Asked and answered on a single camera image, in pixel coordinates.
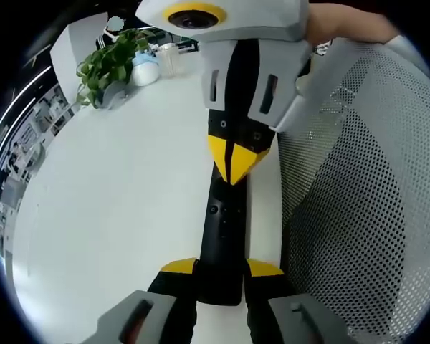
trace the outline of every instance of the person's arm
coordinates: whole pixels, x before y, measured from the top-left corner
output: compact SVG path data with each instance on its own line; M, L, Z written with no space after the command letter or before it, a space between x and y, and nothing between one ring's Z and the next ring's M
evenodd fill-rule
M380 14L339 4L309 4L305 38L313 46L337 37L386 43L397 35L395 26Z

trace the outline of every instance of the yellow ring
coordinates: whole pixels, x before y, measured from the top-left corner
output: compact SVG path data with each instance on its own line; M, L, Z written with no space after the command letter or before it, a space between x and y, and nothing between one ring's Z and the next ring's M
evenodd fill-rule
M210 13L218 19L217 24L224 22L226 19L226 12L221 7L212 4L204 4L202 2L184 2L182 4L175 4L165 9L163 15L168 21L172 14L191 10Z

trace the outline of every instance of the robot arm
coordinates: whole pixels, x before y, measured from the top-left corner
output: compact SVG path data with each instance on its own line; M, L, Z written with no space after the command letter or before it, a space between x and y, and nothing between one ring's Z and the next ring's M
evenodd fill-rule
M234 185L291 126L302 102L295 81L312 47L304 40L307 0L144 0L148 24L203 42L209 146L223 179Z

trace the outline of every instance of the gray mesh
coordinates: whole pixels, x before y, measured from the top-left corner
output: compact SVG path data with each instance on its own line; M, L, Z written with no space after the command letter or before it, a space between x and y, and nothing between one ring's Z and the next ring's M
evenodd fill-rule
M343 40L314 74L305 126L279 135L282 268L358 342L401 342L430 305L430 80Z

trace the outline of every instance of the camera lens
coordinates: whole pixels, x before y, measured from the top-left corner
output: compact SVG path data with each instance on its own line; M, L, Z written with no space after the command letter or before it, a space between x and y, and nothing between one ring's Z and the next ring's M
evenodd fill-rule
M168 20L182 29L207 29L218 23L218 18L213 14L195 9L176 12Z

